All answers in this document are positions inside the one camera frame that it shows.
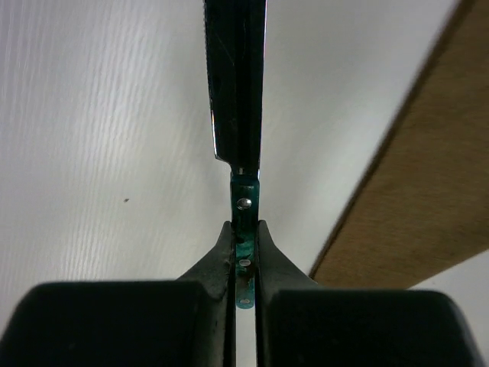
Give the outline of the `brown cloth napkin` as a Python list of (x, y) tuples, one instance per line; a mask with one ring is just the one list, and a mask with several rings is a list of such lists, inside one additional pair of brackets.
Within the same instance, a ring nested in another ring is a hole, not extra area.
[(408, 288), (488, 247), (488, 3), (463, 1), (312, 270)]

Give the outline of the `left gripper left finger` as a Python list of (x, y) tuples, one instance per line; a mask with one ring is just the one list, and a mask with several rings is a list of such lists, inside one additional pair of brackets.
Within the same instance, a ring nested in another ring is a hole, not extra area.
[(1, 338), (3, 366), (233, 366), (235, 250), (217, 243), (173, 281), (39, 284)]

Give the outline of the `green handled table knife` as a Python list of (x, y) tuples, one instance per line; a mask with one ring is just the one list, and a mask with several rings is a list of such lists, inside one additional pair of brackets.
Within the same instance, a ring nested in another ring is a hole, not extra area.
[(267, 3), (214, 0), (203, 5), (214, 154), (231, 168), (235, 303), (251, 309), (256, 301)]

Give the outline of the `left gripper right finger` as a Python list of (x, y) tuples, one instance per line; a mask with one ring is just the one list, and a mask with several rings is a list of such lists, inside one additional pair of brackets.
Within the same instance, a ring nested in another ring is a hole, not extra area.
[(338, 289), (309, 278), (257, 228), (259, 366), (482, 366), (456, 303), (438, 291)]

